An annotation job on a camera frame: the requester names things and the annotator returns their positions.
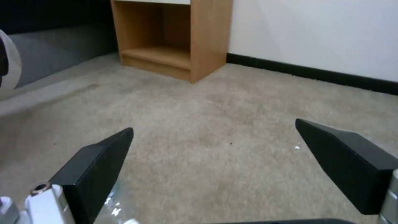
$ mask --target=floor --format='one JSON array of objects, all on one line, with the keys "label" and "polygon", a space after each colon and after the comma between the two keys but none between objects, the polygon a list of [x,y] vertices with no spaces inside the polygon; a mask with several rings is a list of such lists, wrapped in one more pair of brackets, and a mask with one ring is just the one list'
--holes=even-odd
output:
[{"label": "floor", "polygon": [[398,156],[398,96],[231,64],[192,85],[123,68],[115,55],[71,71],[0,103],[0,194],[19,205],[80,147],[131,126],[121,180],[141,223],[375,223],[322,171],[294,121],[359,132]]}]

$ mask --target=white wall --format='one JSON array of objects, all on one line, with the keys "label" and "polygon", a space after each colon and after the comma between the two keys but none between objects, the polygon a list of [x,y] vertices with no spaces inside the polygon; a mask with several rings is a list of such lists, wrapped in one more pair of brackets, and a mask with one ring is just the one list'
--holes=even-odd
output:
[{"label": "white wall", "polygon": [[398,81],[398,0],[235,0],[229,52]]}]

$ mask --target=cabinet top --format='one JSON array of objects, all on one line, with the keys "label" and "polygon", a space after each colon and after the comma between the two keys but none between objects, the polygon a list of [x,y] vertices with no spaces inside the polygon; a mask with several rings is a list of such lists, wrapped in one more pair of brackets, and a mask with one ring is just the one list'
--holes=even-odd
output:
[{"label": "cabinet top", "polygon": [[182,4],[190,5],[191,0],[117,0],[124,2],[152,2],[152,3],[167,3],[167,4]]}]

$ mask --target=wooden shelf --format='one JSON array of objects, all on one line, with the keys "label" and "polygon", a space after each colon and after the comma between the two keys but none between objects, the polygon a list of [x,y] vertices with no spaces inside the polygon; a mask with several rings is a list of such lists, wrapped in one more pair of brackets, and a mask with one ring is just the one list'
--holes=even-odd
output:
[{"label": "wooden shelf", "polygon": [[167,3],[167,4],[181,4],[190,5],[191,0],[118,0],[126,2],[152,2],[152,3]]},{"label": "wooden shelf", "polygon": [[191,57],[189,51],[172,47],[157,46],[124,50],[121,54],[145,61],[169,65],[181,69],[191,69]]},{"label": "wooden shelf", "polygon": [[121,64],[195,83],[226,63],[232,0],[111,0]]}]

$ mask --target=carpet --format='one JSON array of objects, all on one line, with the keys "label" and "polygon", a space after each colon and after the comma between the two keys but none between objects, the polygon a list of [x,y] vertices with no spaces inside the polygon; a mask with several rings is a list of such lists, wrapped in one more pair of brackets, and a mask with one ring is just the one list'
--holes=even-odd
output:
[{"label": "carpet", "polygon": [[141,223],[375,223],[322,171],[294,121],[358,132],[398,156],[398,96],[232,64],[190,84],[107,57],[106,66],[85,62],[71,68],[81,74],[0,104],[35,91],[55,96],[0,117],[1,195],[22,205],[82,146],[130,126],[120,179]]}]

